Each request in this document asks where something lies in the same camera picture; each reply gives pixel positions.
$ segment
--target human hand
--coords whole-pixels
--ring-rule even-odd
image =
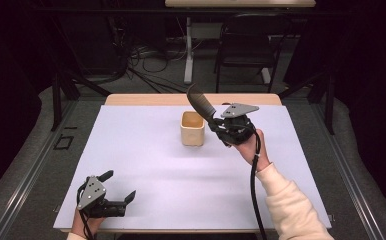
[[[262,171],[268,165],[270,165],[270,160],[268,159],[267,149],[265,147],[264,133],[261,129],[256,129],[256,132],[259,135],[261,140],[261,150],[260,156],[258,159],[258,164],[256,166],[256,171]],[[239,145],[233,145],[242,155],[242,157],[252,165],[253,159],[256,153],[256,135],[252,135],[248,140]]]
[[[99,227],[104,220],[105,218],[90,218],[87,220],[88,227],[90,228],[90,231],[93,235],[97,233],[97,230],[99,230]],[[88,237],[84,233],[84,223],[81,219],[80,211],[78,211],[78,209],[75,209],[71,232],[83,238]]]

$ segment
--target chair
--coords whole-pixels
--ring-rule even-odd
[[[268,85],[271,92],[281,46],[291,26],[290,20],[282,15],[241,13],[228,18],[221,27],[214,67],[216,92],[219,92],[221,66],[258,68],[257,74],[263,68],[272,68]],[[269,35],[281,39],[274,44]]]

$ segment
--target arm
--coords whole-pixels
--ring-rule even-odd
[[[264,135],[259,129],[257,132],[261,139],[261,151],[256,176],[267,192],[266,203],[280,239],[333,239],[318,219],[309,199],[270,163]],[[234,146],[249,164],[255,154],[255,142],[256,138],[252,136],[243,144]]]
[[[97,233],[97,230],[100,227],[100,224],[105,220],[105,218],[90,218],[87,221],[87,224],[90,228],[90,231],[93,235]],[[81,220],[80,212],[75,209],[74,221],[72,222],[71,232],[68,234],[67,240],[83,240],[87,237],[84,234],[84,223]]]

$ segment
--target white table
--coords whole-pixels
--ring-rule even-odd
[[[265,8],[265,7],[278,7],[278,8],[309,8],[315,6],[314,0],[166,0],[165,5],[167,7],[182,7],[182,8]],[[184,72],[184,83],[191,84],[193,80],[193,51],[192,51],[192,37],[195,35],[199,38],[204,37],[204,33],[207,38],[218,38],[219,31],[214,31],[215,27],[221,26],[220,24],[212,23],[210,25],[199,24],[199,31],[194,33],[194,26],[192,26],[191,18],[187,17],[186,24],[186,38],[187,38],[187,58],[186,69]],[[263,69],[263,78],[266,83],[270,81],[270,74],[268,69]]]
[[[259,104],[260,110],[248,116],[264,130],[270,159],[281,173],[296,181],[330,228],[293,124],[277,95],[206,96],[212,104]],[[227,106],[215,108],[221,112]],[[250,198],[250,165],[234,148],[226,148],[209,128],[205,129],[202,147],[182,145],[180,120],[187,110],[192,107],[184,94],[109,96],[96,119],[54,228],[71,228],[76,192],[87,176],[114,170],[114,176],[103,183],[106,199],[120,201],[133,190],[137,194],[127,206],[125,217],[106,219],[100,231],[258,232]],[[264,227],[273,229],[264,203],[265,191],[259,182],[256,186]]]

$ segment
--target sleeve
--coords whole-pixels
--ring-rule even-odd
[[[266,204],[280,239],[333,239],[311,201],[273,163],[256,176],[267,192]]]
[[[74,233],[69,233],[68,234],[68,238],[66,240],[86,240],[85,238],[77,235],[77,234],[74,234]]]

